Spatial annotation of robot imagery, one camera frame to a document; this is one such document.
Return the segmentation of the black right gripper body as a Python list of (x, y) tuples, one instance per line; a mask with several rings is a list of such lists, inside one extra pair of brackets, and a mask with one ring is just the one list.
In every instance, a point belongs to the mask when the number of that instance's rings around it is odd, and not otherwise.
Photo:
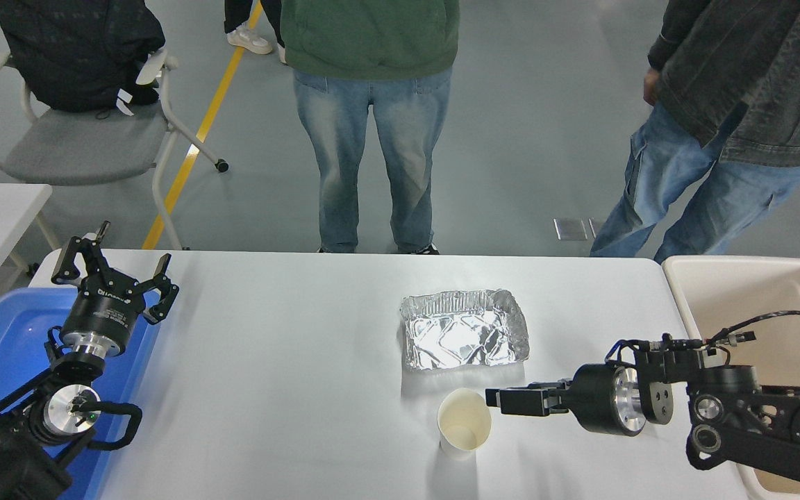
[(626, 368), (581, 366), (569, 386), (568, 408), (578, 423), (591, 433), (628, 435)]

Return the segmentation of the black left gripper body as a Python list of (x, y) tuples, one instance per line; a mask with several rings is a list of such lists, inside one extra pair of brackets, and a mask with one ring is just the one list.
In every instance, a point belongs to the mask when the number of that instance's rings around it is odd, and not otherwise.
[(127, 345), (145, 309), (142, 292), (129, 292), (138, 284), (130, 276), (86, 276), (69, 316), (60, 330), (60, 341), (72, 344), (80, 335), (104, 336), (112, 344)]

